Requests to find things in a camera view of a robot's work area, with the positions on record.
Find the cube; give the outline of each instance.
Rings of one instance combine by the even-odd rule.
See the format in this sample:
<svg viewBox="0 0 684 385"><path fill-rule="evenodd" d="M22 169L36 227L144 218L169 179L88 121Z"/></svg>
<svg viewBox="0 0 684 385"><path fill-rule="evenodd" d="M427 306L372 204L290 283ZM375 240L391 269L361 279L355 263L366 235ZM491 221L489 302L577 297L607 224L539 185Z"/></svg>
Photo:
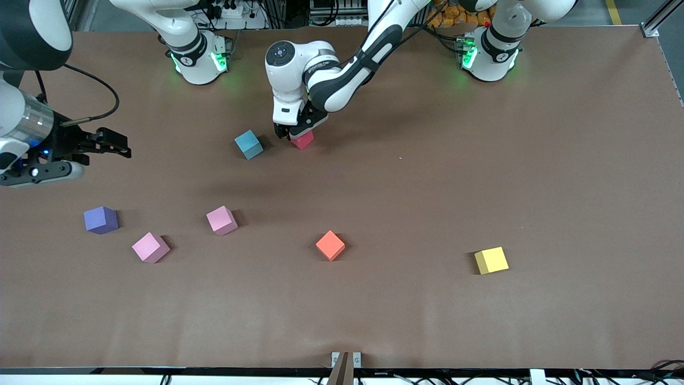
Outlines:
<svg viewBox="0 0 684 385"><path fill-rule="evenodd" d="M133 245L133 250L135 250L135 253L142 262L156 263L161 257L171 251L171 248L160 236L147 233Z"/></svg>
<svg viewBox="0 0 684 385"><path fill-rule="evenodd" d="M495 271L508 269L508 262L506 262L506 256L503 254L503 249L501 247L482 250L475 253L475 261L477 262L480 274L494 273Z"/></svg>
<svg viewBox="0 0 684 385"><path fill-rule="evenodd" d="M106 234L119 228L116 211L100 206L83 213L85 229L95 234Z"/></svg>
<svg viewBox="0 0 684 385"><path fill-rule="evenodd" d="M234 229L237 229L237 222L235 222L235 218L233 218L233 213L228 210L226 206L221 206L208 213L207 219L209 219L211 230L215 232L216 235L226 235Z"/></svg>
<svg viewBox="0 0 684 385"><path fill-rule="evenodd" d="M299 138L296 139L291 139L290 142L292 142L293 145L295 145L298 149L303 150L306 148L306 146L309 145L313 141L313 131L309 131L306 134L300 136Z"/></svg>
<svg viewBox="0 0 684 385"><path fill-rule="evenodd" d="M344 242L334 232L329 231L316 242L316 247L328 260L332 261L344 250Z"/></svg>
<svg viewBox="0 0 684 385"><path fill-rule="evenodd" d="M263 151L259 139L257 139L257 136L254 135L252 130L235 138L235 142L237 143L237 146L240 147L240 151L242 151L247 160L252 159Z"/></svg>

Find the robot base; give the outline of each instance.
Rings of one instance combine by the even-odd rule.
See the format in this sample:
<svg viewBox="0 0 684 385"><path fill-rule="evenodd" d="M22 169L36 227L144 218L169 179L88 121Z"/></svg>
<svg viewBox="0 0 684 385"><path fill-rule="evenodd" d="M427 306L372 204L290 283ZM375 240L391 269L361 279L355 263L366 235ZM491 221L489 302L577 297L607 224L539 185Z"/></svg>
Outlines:
<svg viewBox="0 0 684 385"><path fill-rule="evenodd" d="M207 38L207 50L197 59L194 66L185 66L182 62L176 63L176 71L191 84L207 84L228 70L233 41L213 32L202 31Z"/></svg>
<svg viewBox="0 0 684 385"><path fill-rule="evenodd" d="M469 65L463 63L459 57L459 65L462 66L464 70L470 72L476 79L482 80L483 82L495 82L503 79L503 77L506 76L506 73L513 68L519 50L509 56L506 61L500 63L495 62L482 47L482 34L486 30L485 27L478 27L474 31L464 35L464 38L466 39L473 39L473 46L477 49L477 53L474 55Z"/></svg>

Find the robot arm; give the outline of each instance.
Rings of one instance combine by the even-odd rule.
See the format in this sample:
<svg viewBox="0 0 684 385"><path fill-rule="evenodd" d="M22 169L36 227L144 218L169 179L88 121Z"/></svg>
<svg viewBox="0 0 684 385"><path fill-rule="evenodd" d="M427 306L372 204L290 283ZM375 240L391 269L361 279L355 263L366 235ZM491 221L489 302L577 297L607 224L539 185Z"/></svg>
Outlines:
<svg viewBox="0 0 684 385"><path fill-rule="evenodd" d="M189 83L207 84L227 71L226 38L200 31L184 8L199 0L109 0L159 32L178 71Z"/></svg>
<svg viewBox="0 0 684 385"><path fill-rule="evenodd" d="M127 138L106 128L89 134L3 71L50 71L69 58L71 32L60 0L0 1L0 186L24 187L81 177L85 153L131 157Z"/></svg>
<svg viewBox="0 0 684 385"><path fill-rule="evenodd" d="M464 8L476 8L485 0L462 0ZM577 0L499 0L489 27L478 27L465 35L472 39L463 56L462 68L485 82L502 79L515 65L520 42L532 16L552 23L570 12Z"/></svg>
<svg viewBox="0 0 684 385"><path fill-rule="evenodd" d="M343 109L397 47L413 16L429 2L369 1L369 33L344 66L328 42L275 42L266 53L265 66L273 88L276 134L299 138L323 123L329 112ZM371 12L378 9L382 12Z"/></svg>

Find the cable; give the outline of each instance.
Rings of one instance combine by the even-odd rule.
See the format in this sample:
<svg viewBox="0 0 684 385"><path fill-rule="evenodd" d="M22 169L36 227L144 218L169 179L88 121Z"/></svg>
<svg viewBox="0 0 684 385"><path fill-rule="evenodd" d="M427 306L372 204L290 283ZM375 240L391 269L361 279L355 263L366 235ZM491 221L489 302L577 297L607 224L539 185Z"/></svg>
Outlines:
<svg viewBox="0 0 684 385"><path fill-rule="evenodd" d="M273 16L273 18L271 18L271 14L266 10L266 8L264 8L263 4L261 3L261 0L257 0L256 2L259 3L259 7L261 8L261 11L263 12L264 18L268 18L268 21L269 21L269 23L271 23L271 25L275 25L277 28L280 28L280 23L285 24L285 21L280 20L277 16Z"/></svg>
<svg viewBox="0 0 684 385"><path fill-rule="evenodd" d="M659 371L662 368L668 367L673 364L684 364L684 360L669 360L664 362L663 364L658 365L657 367L650 368L650 371Z"/></svg>
<svg viewBox="0 0 684 385"><path fill-rule="evenodd" d="M42 82L42 76L40 76L40 71L34 71L36 73L36 79L38 80L38 85L40 86L40 94L36 97L39 102L47 103L47 93L45 92L45 84Z"/></svg>
<svg viewBox="0 0 684 385"><path fill-rule="evenodd" d="M452 38L450 36L438 34L434 29L430 29L430 28L423 28L423 31L425 31L425 32L433 35L435 38L437 38L437 41L439 41L439 43L442 44L444 46L444 48L450 50L451 52L458 53L458 51L456 49L450 47L447 43L444 42L444 40L455 42L456 38Z"/></svg>
<svg viewBox="0 0 684 385"><path fill-rule="evenodd" d="M89 77L90 79L95 80L96 82L102 84L104 87L107 87L107 89L108 89L108 90L111 92L111 94L114 96L114 107L112 107L109 111L107 111L107 112L105 112L104 114L101 114L101 115L88 116L88 117L85 117L85 118L74 119L74 120L72 120L72 121L68 121L68 122L62 123L62 127L69 127L69 126L71 126L71 125L77 125L77 124L81 124L81 123L87 123L87 122L90 122L90 121L96 121L96 120L98 120L98 119L106 118L107 116L113 114L114 111L116 111L116 110L119 108L119 95L118 95L118 94L116 93L116 91L115 91L109 84L107 84L104 80L100 79L99 77L97 77L97 76L95 76L95 75L93 75L93 74L91 74L91 73L85 72L85 71L82 70L82 69L78 69L78 68L76 68L76 67L74 67L74 66L71 66L71 65L69 65L69 64L64 64L64 66L65 66L66 68L72 70L72 71L78 72L78 73L80 73L80 74L82 74L82 75L85 75L85 76Z"/></svg>
<svg viewBox="0 0 684 385"><path fill-rule="evenodd" d="M504 380L503 378L499 378L499 377L494 377L494 379L495 379L495 380L499 380L499 381L501 381L501 382L503 382L504 384L507 384L507 385L513 385L513 383L512 383L510 380L506 381L506 380Z"/></svg>
<svg viewBox="0 0 684 385"><path fill-rule="evenodd" d="M232 55L235 52L235 49L237 48L237 41L240 40L240 30L238 29L237 35L235 35L235 40L233 40L233 47L231 48L231 52L229 55Z"/></svg>
<svg viewBox="0 0 684 385"><path fill-rule="evenodd" d="M328 16L326 18L326 20L323 22L323 24L318 24L318 23L312 22L311 16L309 16L309 22L312 25L315 25L317 27L326 27L326 26L332 24L333 21L335 21L339 12L340 12L340 2L339 2L339 0L334 0L334 3L330 6L330 16Z"/></svg>
<svg viewBox="0 0 684 385"><path fill-rule="evenodd" d="M437 385L434 383L434 381L432 381L430 378L427 378L427 377L423 377L420 380L416 381L416 384L420 384L422 381L427 381L430 383L430 385Z"/></svg>
<svg viewBox="0 0 684 385"><path fill-rule="evenodd" d="M430 23L430 21L432 21L433 18L437 17L437 15L440 14L440 13L442 12L442 10L447 6L448 3L449 3L448 1L445 1L445 2L442 4L442 6L439 7L439 9L438 9L438 10L437 10L437 11L436 11L428 20L426 20L423 24L421 24L421 26L420 26L418 29L416 29L415 31L411 32L411 34L409 34L407 37L405 37L404 39L402 39L397 45L395 45L394 47L392 47L392 49L389 50L389 52L387 53L386 56L391 55L392 52L394 52L395 49L401 47L402 44L404 44L405 42L408 41L408 39L412 38L412 37L415 36L418 32L420 32L421 29L425 28L425 27Z"/></svg>
<svg viewBox="0 0 684 385"><path fill-rule="evenodd" d="M169 385L171 384L171 375L170 374L165 374L161 376L161 382L159 385Z"/></svg>
<svg viewBox="0 0 684 385"><path fill-rule="evenodd" d="M211 21L211 19L209 18L209 14L207 13L207 11L204 8L200 8L200 9L202 10L202 13L205 14L205 16L207 17L207 20L209 21L209 25L211 26L211 29L209 31L212 31L212 32L218 31L218 29L216 29L216 26L213 24L213 21Z"/></svg>
<svg viewBox="0 0 684 385"><path fill-rule="evenodd" d="M366 44L366 41L368 40L368 36L371 35L371 32L376 28L376 25L378 25L378 23L382 20L382 18L387 13L387 11L389 11L389 9L392 7L392 4L394 4L394 2L395 2L395 0L389 1L389 4L387 4L387 8L385 8L384 11L382 11L382 13L378 17L378 19L375 21L375 23L373 23L373 25L371 25L371 27L368 29L368 32L366 33L366 37L363 38L363 42L361 43L360 47L363 48L363 46ZM355 53L353 53L350 57L342 60L341 62L339 62L337 64L331 63L331 64L328 64L327 66L322 66L322 67L318 68L316 71L324 70L324 69L331 69L332 67L336 67L336 66L342 66L342 65L348 63L350 60L354 59L354 56L356 56Z"/></svg>

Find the brown table surface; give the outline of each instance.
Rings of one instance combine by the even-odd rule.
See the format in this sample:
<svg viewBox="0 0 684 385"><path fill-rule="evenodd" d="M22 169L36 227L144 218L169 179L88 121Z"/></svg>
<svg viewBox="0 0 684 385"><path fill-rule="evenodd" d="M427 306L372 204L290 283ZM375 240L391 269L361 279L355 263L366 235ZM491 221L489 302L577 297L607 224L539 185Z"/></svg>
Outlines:
<svg viewBox="0 0 684 385"><path fill-rule="evenodd" d="M231 72L192 86L154 34L75 34L70 63L121 96L102 121L133 158L79 181L0 190L0 365L646 368L684 356L684 111L636 27L530 31L503 81L477 82L418 34L317 128L277 140L263 68L280 38L247 32ZM36 91L32 75L26 89ZM53 108L106 111L99 84L45 73ZM94 130L97 124L84 125ZM233 139L267 149L247 161ZM97 236L84 210L119 211ZM227 205L241 227L214 235ZM315 241L347 243L327 262ZM146 232L173 251L140 262ZM503 246L510 270L478 275Z"/></svg>

